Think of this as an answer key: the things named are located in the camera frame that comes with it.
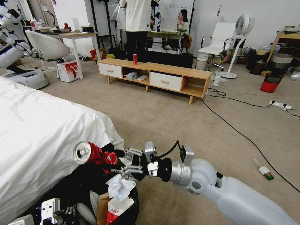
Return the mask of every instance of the lamp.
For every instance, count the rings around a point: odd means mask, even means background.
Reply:
[[[48,12],[51,16],[53,16],[53,26],[55,27],[55,16],[53,13],[51,13],[49,10],[48,10],[48,7],[46,5],[42,5],[42,10],[45,11],[45,12]]]

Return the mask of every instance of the white cylindrical bin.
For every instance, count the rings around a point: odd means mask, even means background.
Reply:
[[[196,69],[204,70],[207,60],[208,60],[208,55],[207,54],[205,54],[205,53],[199,54],[198,57],[197,57]]]

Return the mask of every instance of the whiteboard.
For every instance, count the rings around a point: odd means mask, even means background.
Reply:
[[[188,22],[191,21],[194,0],[161,0],[155,8],[164,18],[178,18],[180,10],[187,10]]]

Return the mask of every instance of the long black hair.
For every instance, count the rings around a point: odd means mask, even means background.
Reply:
[[[186,9],[180,10],[181,15],[183,16],[183,22],[188,22],[188,11]]]

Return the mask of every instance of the wooden cabinet leg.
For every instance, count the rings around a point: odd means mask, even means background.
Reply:
[[[191,96],[190,96],[190,101],[188,102],[188,104],[191,105],[192,102],[193,102],[193,96],[191,95]]]

